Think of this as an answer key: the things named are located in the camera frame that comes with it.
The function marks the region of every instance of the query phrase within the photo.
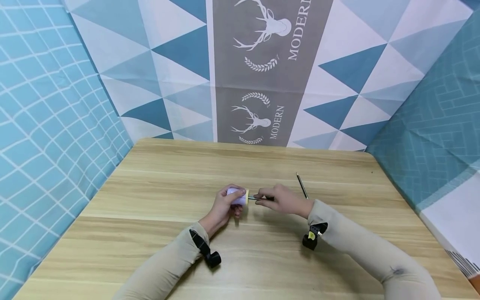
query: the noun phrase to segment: blue triangle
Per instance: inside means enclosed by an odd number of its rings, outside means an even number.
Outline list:
[[[357,96],[350,96],[304,110],[328,125],[340,129]]]
[[[74,9],[72,13],[150,48],[136,0],[89,1]]]
[[[213,123],[212,120],[185,127],[175,131],[179,135],[188,137],[194,141],[213,142]]]
[[[210,95],[210,83],[197,85],[166,97],[168,100],[180,106],[198,112],[201,115],[212,118],[212,99]]]
[[[337,133],[336,131],[324,133],[324,134],[308,137],[306,139],[301,139],[294,143],[309,149],[328,149],[330,148],[330,145],[335,139],[336,133]]]
[[[165,109],[165,103],[163,103],[163,99],[155,100],[129,110],[124,113],[122,117],[139,119],[171,131],[167,110]]]
[[[388,121],[365,124],[342,129],[341,132],[348,134],[364,145],[369,145],[375,135],[382,129]]]
[[[179,36],[152,51],[210,80],[207,26]]]
[[[463,20],[428,28],[390,42],[390,45],[426,74],[464,23]]]
[[[420,80],[404,82],[401,84],[389,86],[380,90],[362,93],[362,97],[365,99],[384,99],[384,100],[396,100],[405,101],[408,96],[413,92]]]
[[[367,99],[372,102],[376,107],[386,112],[390,117],[402,106],[404,101],[397,100],[385,100],[385,99]]]
[[[385,49],[379,45],[337,60],[321,64],[319,67],[340,80],[352,90],[360,93],[373,68]]]
[[[150,51],[124,61],[102,72],[102,74],[128,84],[136,85],[160,97],[162,96]]]
[[[173,140],[173,134],[171,132],[155,136],[157,139],[170,139]]]
[[[170,0],[183,10],[194,15],[200,21],[207,23],[207,9],[205,0]]]
[[[400,22],[410,0],[342,0],[354,14],[388,41]]]
[[[460,1],[465,3],[465,5],[467,5],[474,11],[477,10],[478,7],[480,7],[480,0],[460,0]]]

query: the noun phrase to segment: wooden table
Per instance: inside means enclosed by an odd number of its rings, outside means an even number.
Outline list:
[[[161,139],[140,140],[61,238],[16,300],[110,299],[130,274],[210,209],[229,183],[279,182],[300,193],[298,172],[319,198],[427,268],[444,299],[479,299],[375,159],[361,152]],[[170,299],[382,299],[382,287],[325,243],[302,247],[305,220],[251,205]]]

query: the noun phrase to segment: deer head logo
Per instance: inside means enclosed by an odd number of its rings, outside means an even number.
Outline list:
[[[248,1],[248,0],[240,0],[237,2],[237,4],[235,4],[235,6],[245,1]],[[292,24],[290,23],[289,20],[287,19],[275,20],[271,9],[266,8],[260,2],[260,0],[250,0],[250,1],[256,2],[257,5],[260,7],[263,18],[257,18],[257,19],[261,21],[265,21],[265,29],[255,31],[255,32],[260,32],[262,34],[258,37],[257,41],[252,45],[245,45],[239,42],[236,38],[233,38],[238,43],[238,45],[234,45],[235,47],[250,48],[247,51],[252,51],[258,44],[268,41],[272,36],[272,34],[277,34],[279,36],[286,36],[287,34],[290,33],[290,30],[292,29]]]
[[[232,111],[239,110],[239,109],[247,111],[247,113],[250,115],[250,117],[247,119],[252,120],[252,123],[246,124],[248,125],[248,128],[245,130],[238,130],[232,126],[233,132],[245,133],[249,130],[257,128],[257,126],[268,127],[272,123],[272,121],[270,121],[269,119],[259,119],[257,114],[252,113],[246,106],[242,106],[242,107],[232,106],[232,107],[234,108],[232,109]]]

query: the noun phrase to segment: fabric backdrop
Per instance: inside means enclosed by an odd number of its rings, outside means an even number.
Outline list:
[[[480,11],[367,148],[480,292]]]
[[[132,146],[59,0],[0,0],[0,299]]]
[[[473,0],[65,0],[130,137],[364,150]]]

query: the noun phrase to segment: hand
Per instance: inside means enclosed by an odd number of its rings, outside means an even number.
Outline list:
[[[257,200],[256,205],[261,205],[285,214],[299,215],[305,219],[313,208],[313,200],[296,195],[282,184],[276,184],[273,188],[261,188],[255,198],[263,196],[274,197],[275,201]]]
[[[227,190],[229,188],[236,188],[239,190],[227,195]],[[235,184],[229,184],[216,193],[212,209],[205,217],[198,221],[207,232],[209,238],[228,222],[231,215],[235,216],[235,218],[240,217],[243,207],[241,205],[231,204],[235,199],[242,197],[244,194],[245,190]]]

